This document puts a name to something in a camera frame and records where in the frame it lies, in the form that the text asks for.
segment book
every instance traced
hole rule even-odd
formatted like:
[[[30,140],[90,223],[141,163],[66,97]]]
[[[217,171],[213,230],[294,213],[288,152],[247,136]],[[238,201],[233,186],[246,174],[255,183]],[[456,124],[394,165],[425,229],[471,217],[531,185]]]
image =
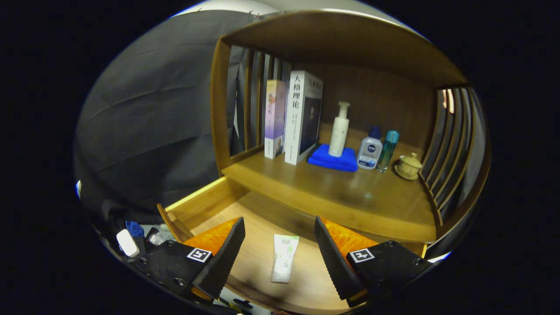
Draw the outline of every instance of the book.
[[[318,140],[323,81],[306,71],[292,71],[289,89],[284,161],[297,165]]]
[[[286,153],[286,112],[288,109],[288,95],[290,94],[290,81],[286,82],[286,110],[284,110],[284,145],[282,146],[282,153]]]
[[[274,159],[283,152],[286,119],[286,83],[267,81],[264,114],[264,157]]]

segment teal bottle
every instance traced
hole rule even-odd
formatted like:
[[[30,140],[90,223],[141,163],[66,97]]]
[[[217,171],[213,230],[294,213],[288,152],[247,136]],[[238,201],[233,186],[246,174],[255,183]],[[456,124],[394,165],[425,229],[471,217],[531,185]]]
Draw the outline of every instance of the teal bottle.
[[[399,133],[396,130],[387,131],[387,136],[385,136],[385,143],[383,144],[383,150],[381,151],[381,156],[379,156],[379,162],[377,163],[377,170],[384,173],[389,168],[389,163],[393,157],[393,152],[395,151],[396,143],[399,141]]]

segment blue towel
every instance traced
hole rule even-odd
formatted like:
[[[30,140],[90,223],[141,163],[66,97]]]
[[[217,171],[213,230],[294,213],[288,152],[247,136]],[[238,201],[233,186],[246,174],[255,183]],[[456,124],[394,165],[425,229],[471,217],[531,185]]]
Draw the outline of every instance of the blue towel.
[[[125,221],[124,223],[132,237],[144,237],[144,229],[138,223],[134,221]]]
[[[355,172],[358,170],[356,153],[354,149],[345,147],[342,156],[334,157],[329,155],[329,145],[321,145],[311,154],[307,162],[309,164],[322,166],[328,169],[341,170],[343,172]]]

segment open drawer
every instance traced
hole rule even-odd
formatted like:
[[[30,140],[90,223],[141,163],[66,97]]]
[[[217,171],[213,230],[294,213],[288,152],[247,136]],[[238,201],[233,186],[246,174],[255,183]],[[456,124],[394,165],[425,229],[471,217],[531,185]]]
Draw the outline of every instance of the open drawer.
[[[237,48],[246,49],[246,84],[236,107],[239,143],[232,144],[228,78]],[[291,70],[323,81],[318,143],[330,143],[341,100],[352,104],[345,147],[357,152],[372,124],[399,132],[387,172],[346,173],[264,157],[266,79],[286,81]],[[218,173],[270,204],[280,202],[278,211],[269,210],[275,224],[283,212],[307,223],[318,215],[372,239],[435,244],[467,217],[488,175],[489,135],[467,78],[426,39],[376,18],[291,12],[226,34],[214,51],[210,101]],[[394,167],[412,152],[423,167],[418,180],[408,181]]]
[[[244,218],[245,240],[226,283],[234,293],[275,311],[340,314],[349,310],[337,294],[315,241],[314,217],[249,191],[227,176],[167,208],[158,207],[179,242],[225,221]],[[270,282],[274,234],[300,236],[289,284]],[[367,236],[379,243],[387,241]],[[426,252],[425,243],[401,244],[422,257]]]

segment wooden cabinet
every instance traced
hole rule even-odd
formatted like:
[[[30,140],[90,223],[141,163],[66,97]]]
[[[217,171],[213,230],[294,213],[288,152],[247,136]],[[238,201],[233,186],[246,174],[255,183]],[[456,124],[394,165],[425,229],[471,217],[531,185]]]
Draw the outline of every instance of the wooden cabinet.
[[[246,146],[244,152],[234,156],[230,155],[226,118],[226,82],[232,46],[249,49],[245,91],[248,99],[244,112],[238,113],[245,117],[243,126],[238,127],[244,128]],[[254,62],[257,53],[258,61]],[[396,129],[401,137],[392,163],[400,155],[416,152],[422,160],[429,154],[441,154],[443,157],[438,159],[463,167],[453,154],[438,152],[442,140],[434,139],[442,115],[438,112],[436,93],[447,86],[467,89],[470,86],[464,75],[429,41],[372,17],[326,11],[295,12],[248,25],[218,40],[210,106],[216,162],[222,177],[165,209],[160,207],[160,213],[179,241],[243,216],[246,238],[226,286],[270,309],[338,314],[348,306],[339,300],[315,242],[315,216],[347,226],[377,242],[396,240],[423,256],[426,247],[448,233],[476,202],[488,174],[489,142],[482,153],[483,166],[469,198],[447,224],[442,222],[435,197],[444,189],[439,185],[434,193],[434,182],[426,182],[424,176],[417,181],[406,181],[392,170],[384,174],[363,169],[344,173],[304,161],[297,166],[286,164],[283,156],[265,159],[260,120],[265,87],[261,83],[251,86],[253,74],[258,76],[258,82],[263,80],[264,55],[286,61],[292,69],[307,70],[323,80],[319,142],[329,143],[338,101],[348,101],[351,107],[346,146],[357,150],[372,124],[379,124],[384,133]],[[248,113],[253,88],[258,89],[257,100],[252,100],[258,104],[256,121],[251,121]],[[456,121],[470,123],[464,117]],[[257,126],[255,135],[249,132],[251,124]],[[471,136],[466,127],[456,126],[452,130],[459,135],[446,134],[446,138]],[[439,169],[422,173],[434,173],[437,180],[441,177]],[[446,178],[441,181],[445,185],[457,182]],[[290,284],[269,281],[273,234],[301,237]]]

